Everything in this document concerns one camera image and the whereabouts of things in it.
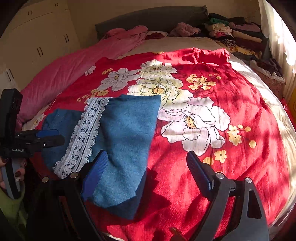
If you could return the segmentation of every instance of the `red floral bedspread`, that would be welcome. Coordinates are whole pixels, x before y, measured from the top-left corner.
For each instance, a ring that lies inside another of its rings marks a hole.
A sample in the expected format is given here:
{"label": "red floral bedspread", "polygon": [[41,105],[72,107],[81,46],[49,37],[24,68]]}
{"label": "red floral bedspread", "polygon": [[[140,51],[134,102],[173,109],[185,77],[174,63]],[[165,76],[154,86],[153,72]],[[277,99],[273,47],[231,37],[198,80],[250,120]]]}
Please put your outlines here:
{"label": "red floral bedspread", "polygon": [[[228,58],[225,49],[195,48],[102,58],[44,113],[57,108],[83,111],[85,100],[95,96],[161,95],[137,215],[124,220],[88,204],[100,230],[124,240],[169,240],[169,227],[174,226],[189,238],[209,204],[187,168],[190,150],[228,178],[251,177],[268,223],[274,221],[289,195],[281,135],[259,91],[232,69]],[[228,205],[219,234],[230,212]]]}

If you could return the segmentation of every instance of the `white bed sheet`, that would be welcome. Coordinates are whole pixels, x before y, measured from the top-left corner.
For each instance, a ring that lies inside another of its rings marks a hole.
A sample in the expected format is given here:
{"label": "white bed sheet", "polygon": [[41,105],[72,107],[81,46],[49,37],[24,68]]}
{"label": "white bed sheet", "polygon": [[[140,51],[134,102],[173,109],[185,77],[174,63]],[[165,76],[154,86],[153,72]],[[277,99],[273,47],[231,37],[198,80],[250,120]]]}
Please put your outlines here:
{"label": "white bed sheet", "polygon": [[[137,46],[130,52],[122,55],[119,58],[134,54],[146,52],[171,52],[184,48],[199,48],[206,50],[216,50],[222,48],[219,44],[209,38],[197,37],[165,37],[162,39],[145,40],[143,44]],[[275,219],[273,225],[280,219],[283,220],[291,211],[296,199],[296,132],[284,110],[280,101],[271,92],[267,85],[256,75],[243,61],[239,60],[233,54],[230,54],[230,63],[232,68],[242,74],[248,81],[251,82],[261,93],[265,103],[270,107],[279,126],[281,137],[283,139],[287,166],[290,175],[290,195],[288,201]]]}

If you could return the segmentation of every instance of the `white lace trim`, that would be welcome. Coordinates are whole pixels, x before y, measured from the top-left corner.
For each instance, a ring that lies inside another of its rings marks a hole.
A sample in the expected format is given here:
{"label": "white lace trim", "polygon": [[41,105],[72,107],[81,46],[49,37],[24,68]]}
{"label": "white lace trim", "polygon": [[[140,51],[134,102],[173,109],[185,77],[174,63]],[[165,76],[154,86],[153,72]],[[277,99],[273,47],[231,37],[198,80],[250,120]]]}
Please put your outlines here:
{"label": "white lace trim", "polygon": [[53,168],[59,178],[66,178],[70,173],[80,171],[92,155],[91,147],[96,142],[102,112],[109,98],[94,97],[87,99],[86,102],[87,105],[75,126],[66,154],[56,162]]}

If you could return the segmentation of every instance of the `dark headboard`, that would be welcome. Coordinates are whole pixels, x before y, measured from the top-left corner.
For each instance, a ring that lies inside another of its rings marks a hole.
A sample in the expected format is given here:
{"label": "dark headboard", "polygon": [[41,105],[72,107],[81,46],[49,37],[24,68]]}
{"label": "dark headboard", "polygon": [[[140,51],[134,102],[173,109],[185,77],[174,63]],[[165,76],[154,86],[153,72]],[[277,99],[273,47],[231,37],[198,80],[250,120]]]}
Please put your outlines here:
{"label": "dark headboard", "polygon": [[113,28],[132,29],[144,25],[149,30],[170,32],[177,23],[184,22],[193,27],[208,20],[207,6],[167,6],[154,7],[130,12],[117,16],[105,22],[96,24],[98,39]]}

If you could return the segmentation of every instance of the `yellow flower print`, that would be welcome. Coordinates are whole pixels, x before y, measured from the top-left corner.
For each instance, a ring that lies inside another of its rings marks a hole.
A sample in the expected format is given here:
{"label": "yellow flower print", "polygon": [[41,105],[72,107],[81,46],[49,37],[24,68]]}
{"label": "yellow flower print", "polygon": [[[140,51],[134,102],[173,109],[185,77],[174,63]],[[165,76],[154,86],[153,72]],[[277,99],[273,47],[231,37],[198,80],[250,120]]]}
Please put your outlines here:
{"label": "yellow flower print", "polygon": [[237,146],[238,144],[241,144],[242,143],[242,140],[241,140],[241,136],[240,135],[238,135],[238,134],[233,135],[231,133],[228,134],[228,135],[229,135],[229,141],[233,145]]}
{"label": "yellow flower print", "polygon": [[204,90],[209,90],[211,87],[209,87],[209,86],[204,86],[204,85],[203,85],[201,88],[204,89]]}
{"label": "yellow flower print", "polygon": [[108,93],[109,93],[108,90],[99,91],[97,96],[98,96],[98,97],[99,97],[99,96],[105,96],[105,95],[107,95]]}
{"label": "yellow flower print", "polygon": [[198,86],[197,86],[197,84],[195,84],[195,85],[189,85],[188,88],[190,88],[192,90],[197,90],[198,89]]}
{"label": "yellow flower print", "polygon": [[188,81],[188,83],[195,83],[195,80],[194,78],[187,78],[186,81]]}
{"label": "yellow flower print", "polygon": [[203,159],[202,162],[207,163],[209,165],[213,165],[214,164],[214,158],[206,157],[205,159]]}
{"label": "yellow flower print", "polygon": [[229,125],[228,127],[229,131],[227,131],[228,134],[236,135],[239,133],[239,130],[237,129],[236,126]]}
{"label": "yellow flower print", "polygon": [[214,152],[214,155],[215,155],[215,160],[220,161],[221,163],[224,163],[225,159],[227,158],[225,150],[216,151]]}
{"label": "yellow flower print", "polygon": [[154,53],[154,54],[162,54],[162,53],[164,53],[164,52],[152,52],[152,53]]}
{"label": "yellow flower print", "polygon": [[251,140],[249,146],[254,149],[257,146],[257,143],[254,140]]}
{"label": "yellow flower print", "polygon": [[247,126],[247,127],[245,127],[245,129],[244,129],[246,132],[249,132],[249,131],[251,131],[252,130],[252,128],[251,127],[249,127],[249,126]]}
{"label": "yellow flower print", "polygon": [[210,86],[214,86],[214,85],[216,85],[216,82],[215,81],[211,81],[211,82],[208,82],[207,84],[210,85]]}
{"label": "yellow flower print", "polygon": [[96,94],[96,93],[98,93],[99,91],[97,90],[97,89],[94,89],[94,90],[92,90],[91,91],[91,94]]}
{"label": "yellow flower print", "polygon": [[107,69],[107,70],[103,71],[102,74],[107,74],[108,72],[110,72],[112,70],[113,70],[113,68]]}
{"label": "yellow flower print", "polygon": [[196,81],[197,81],[197,83],[204,83],[204,82],[206,82],[207,81],[207,78],[205,78],[205,77],[200,77],[200,78],[196,78]]}

